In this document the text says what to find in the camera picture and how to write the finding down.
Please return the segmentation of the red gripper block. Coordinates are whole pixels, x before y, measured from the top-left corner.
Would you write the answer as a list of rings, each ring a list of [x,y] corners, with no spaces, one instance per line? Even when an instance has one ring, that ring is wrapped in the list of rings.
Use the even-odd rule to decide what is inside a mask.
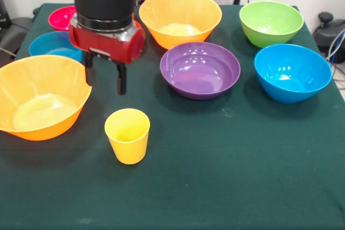
[[[125,95],[127,91],[127,69],[125,64],[136,60],[144,47],[146,34],[137,27],[133,20],[131,25],[117,32],[94,32],[82,27],[73,16],[69,27],[70,41],[73,46],[85,51],[84,67],[86,82],[89,86],[96,84],[93,67],[93,54],[100,54],[117,62],[118,77],[116,81],[117,95]]]

